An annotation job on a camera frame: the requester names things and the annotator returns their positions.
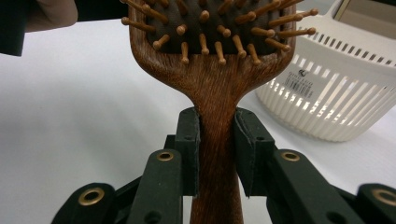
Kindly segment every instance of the brass ring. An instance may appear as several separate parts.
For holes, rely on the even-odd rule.
[[[157,155],[157,159],[158,159],[159,161],[170,161],[170,160],[172,160],[173,158],[174,158],[174,155],[173,155],[172,152],[162,152],[162,153],[159,153],[159,154]]]
[[[87,189],[79,195],[78,202],[83,206],[89,206],[98,203],[105,196],[101,188]]]
[[[287,160],[287,161],[299,161],[300,160],[300,156],[295,154],[294,152],[282,152],[282,154],[280,154],[282,156],[283,159]]]
[[[381,203],[388,204],[390,206],[396,206],[396,194],[385,189],[373,189],[372,193],[374,197]]]

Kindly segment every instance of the white basket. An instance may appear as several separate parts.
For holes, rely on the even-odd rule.
[[[334,21],[340,2],[298,23],[318,33],[298,37],[290,65],[256,90],[276,118],[335,142],[365,132],[396,105],[396,41]]]

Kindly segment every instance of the human hand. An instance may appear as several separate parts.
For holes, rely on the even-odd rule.
[[[71,26],[78,12],[75,0],[36,0],[26,24],[26,32],[43,31]]]

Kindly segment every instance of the white table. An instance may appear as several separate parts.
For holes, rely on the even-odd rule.
[[[119,21],[28,34],[21,58],[0,55],[0,78],[0,222],[7,224],[50,223],[76,189],[91,182],[118,189],[139,177],[191,106],[138,67]],[[239,106],[331,184],[352,193],[362,183],[396,188],[395,107],[358,138],[329,143],[279,124],[252,92]],[[243,206],[247,224],[270,223],[265,198],[244,198]]]

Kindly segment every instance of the hairbrush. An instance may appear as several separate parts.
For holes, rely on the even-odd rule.
[[[129,5],[132,53],[162,83],[183,92],[200,117],[199,194],[191,223],[243,223],[233,159],[233,115],[249,91],[293,56],[302,0],[121,0]]]

